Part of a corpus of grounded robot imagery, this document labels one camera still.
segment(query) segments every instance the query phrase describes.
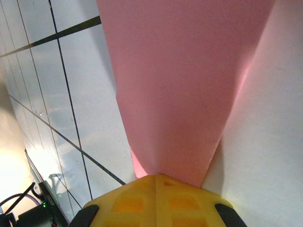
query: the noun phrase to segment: yellow robot part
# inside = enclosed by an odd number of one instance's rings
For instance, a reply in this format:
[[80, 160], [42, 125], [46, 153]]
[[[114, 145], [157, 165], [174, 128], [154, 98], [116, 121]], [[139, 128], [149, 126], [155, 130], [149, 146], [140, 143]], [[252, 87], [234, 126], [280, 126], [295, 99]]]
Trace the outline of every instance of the yellow robot part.
[[225, 227], [215, 204], [232, 205], [166, 175], [149, 175], [96, 198], [90, 227]]

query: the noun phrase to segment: white tile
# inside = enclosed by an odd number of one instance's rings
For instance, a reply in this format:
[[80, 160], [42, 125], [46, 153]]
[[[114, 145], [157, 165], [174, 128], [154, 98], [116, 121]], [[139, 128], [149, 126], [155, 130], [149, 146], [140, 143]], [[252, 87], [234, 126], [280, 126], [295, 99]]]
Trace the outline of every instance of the white tile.
[[32, 134], [27, 123], [27, 117], [25, 115], [25, 111], [22, 105], [16, 102], [14, 99], [10, 98], [10, 102], [12, 103], [16, 120], [18, 122], [19, 128], [24, 132], [27, 138], [33, 143]]
[[24, 139], [24, 144], [27, 150], [27, 154], [31, 161], [34, 163], [35, 167], [38, 169], [39, 174], [42, 175], [43, 180], [45, 181], [45, 185], [52, 194], [53, 198], [55, 199], [55, 202], [57, 205], [59, 205], [58, 198], [55, 191], [55, 184], [53, 182], [53, 179], [49, 177], [49, 173], [45, 174], [46, 168], [43, 167], [45, 160], [43, 161], [43, 158], [40, 157], [41, 155], [41, 149], [36, 149], [33, 144], [28, 140]]
[[2, 40], [2, 38], [1, 38], [1, 36], [0, 36], [0, 55], [3, 55], [3, 54], [5, 54], [6, 53], [6, 51], [5, 51], [5, 47], [4, 47], [4, 42], [3, 42], [3, 40]]
[[23, 73], [32, 110], [35, 114], [39, 115], [47, 122], [48, 119], [46, 110], [30, 50], [18, 52], [17, 56]]
[[1, 0], [15, 49], [28, 44], [17, 1]]
[[102, 25], [61, 38], [60, 44], [82, 149], [126, 183], [134, 180]]
[[67, 219], [71, 221], [74, 218], [74, 214], [71, 209], [71, 202], [67, 190], [58, 179], [54, 178], [54, 180], [60, 208], [62, 209]]
[[4, 65], [5, 72], [6, 72], [7, 80], [9, 81], [10, 88], [11, 88], [11, 91], [12, 91], [12, 96], [15, 99], [17, 99], [18, 101], [21, 101], [20, 96], [19, 96], [19, 92], [17, 90], [17, 86], [16, 86], [16, 83], [15, 83], [15, 79], [13, 77], [13, 73], [11, 71], [9, 60], [8, 60], [7, 57], [2, 57], [2, 60], [3, 60], [3, 65]]
[[52, 8], [58, 32], [99, 16], [95, 0], [53, 0]]
[[78, 137], [57, 41], [32, 48], [51, 125], [77, 146]]
[[19, 116], [19, 110], [18, 110], [18, 107], [17, 107], [17, 102], [13, 98], [11, 98], [11, 97], [9, 97], [9, 99], [10, 99], [10, 103], [11, 103], [11, 105], [13, 107], [14, 114], [15, 114], [16, 120], [18, 122], [19, 128], [21, 130], [23, 130], [23, 123], [22, 123], [22, 121], [20, 119], [20, 116]]
[[43, 175], [44, 178], [48, 178], [50, 174], [61, 175], [61, 167], [58, 159], [55, 144], [53, 142], [53, 136], [51, 129], [37, 117], [35, 117], [38, 130], [40, 133], [40, 138], [42, 141], [42, 147], [37, 148], [40, 151], [39, 156], [43, 160], [48, 160], [45, 163], [44, 169], [49, 169]]
[[7, 73], [6, 73], [6, 70], [5, 70], [2, 58], [0, 59], [0, 69], [1, 69], [1, 73], [3, 75], [3, 80], [5, 82], [5, 86], [6, 86], [6, 89], [8, 90], [9, 95], [10, 96], [14, 96], [13, 91], [12, 91], [11, 86], [10, 86], [9, 78], [7, 76]]
[[104, 172], [99, 166], [84, 157], [87, 174], [89, 176], [89, 184], [93, 199], [104, 195], [118, 187], [121, 184], [114, 180], [110, 175]]
[[17, 89], [21, 98], [21, 103], [23, 105], [25, 105], [28, 109], [32, 109], [29, 99], [28, 99], [28, 95], [27, 95], [27, 89], [25, 87], [25, 83], [23, 80], [23, 76], [20, 70], [20, 66], [18, 63], [18, 59], [17, 59], [17, 55], [14, 54], [10, 54], [8, 56], [9, 59], [9, 63], [12, 69], [12, 73], [13, 73], [13, 77], [15, 78], [15, 82], [17, 85]]
[[33, 148], [35, 148], [35, 146], [32, 144], [32, 142], [30, 141], [30, 139], [27, 137], [27, 135], [23, 131], [21, 131], [21, 135], [22, 135], [23, 141], [27, 141], [30, 144], [30, 146], [32, 146]]
[[79, 204], [75, 201], [75, 199], [71, 196], [71, 194], [69, 193], [70, 196], [70, 200], [71, 200], [71, 208], [72, 211], [74, 213], [74, 215], [76, 215], [78, 213], [79, 210], [81, 210], [81, 207], [79, 206]]
[[40, 138], [40, 133], [38, 131], [38, 127], [36, 125], [36, 119], [33, 116], [32, 113], [30, 113], [27, 109], [24, 108], [24, 112], [27, 118], [27, 123], [33, 138], [33, 144], [36, 148], [41, 148], [42, 143], [41, 143], [41, 138]]
[[19, 5], [30, 43], [55, 33], [47, 0], [22, 0]]
[[81, 206], [91, 200], [81, 153], [53, 131], [66, 187]]
[[0, 34], [6, 49], [6, 53], [13, 51], [14, 45], [9, 34], [9, 28], [6, 23], [2, 7], [0, 7]]

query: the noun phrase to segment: floor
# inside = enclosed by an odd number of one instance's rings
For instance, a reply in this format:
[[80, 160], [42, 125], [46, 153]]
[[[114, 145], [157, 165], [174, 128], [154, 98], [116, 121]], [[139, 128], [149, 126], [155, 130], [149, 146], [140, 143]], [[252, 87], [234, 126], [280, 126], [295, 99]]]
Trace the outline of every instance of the floor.
[[[7, 197], [22, 193], [34, 181], [24, 153], [24, 142], [9, 94], [0, 71], [0, 201]], [[15, 200], [12, 199], [2, 206], [7, 210]], [[14, 209], [13, 214], [19, 214], [33, 208], [35, 204], [24, 198]]]
[[[86, 202], [134, 180], [97, 5], [0, 2], [0, 68], [18, 138], [71, 220]], [[302, 1], [276, 1], [202, 185], [250, 227], [303, 222], [302, 12]], [[13, 146], [23, 151], [22, 142]]]

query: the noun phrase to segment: tiled wall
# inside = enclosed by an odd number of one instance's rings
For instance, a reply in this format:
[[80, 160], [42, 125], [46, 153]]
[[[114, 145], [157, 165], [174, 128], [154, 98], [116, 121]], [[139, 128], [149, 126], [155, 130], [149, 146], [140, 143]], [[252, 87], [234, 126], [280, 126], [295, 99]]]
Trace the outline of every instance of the tiled wall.
[[134, 179], [95, 0], [1, 0], [0, 64], [28, 156], [64, 213]]

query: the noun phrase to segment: yellow plastic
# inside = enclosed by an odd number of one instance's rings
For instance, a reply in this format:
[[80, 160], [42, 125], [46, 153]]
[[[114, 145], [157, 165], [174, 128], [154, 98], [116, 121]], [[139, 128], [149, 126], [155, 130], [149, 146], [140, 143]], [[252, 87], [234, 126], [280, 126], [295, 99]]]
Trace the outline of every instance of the yellow plastic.
[[225, 227], [217, 203], [232, 208], [218, 195], [159, 174], [128, 183], [85, 207], [99, 206], [91, 227]]

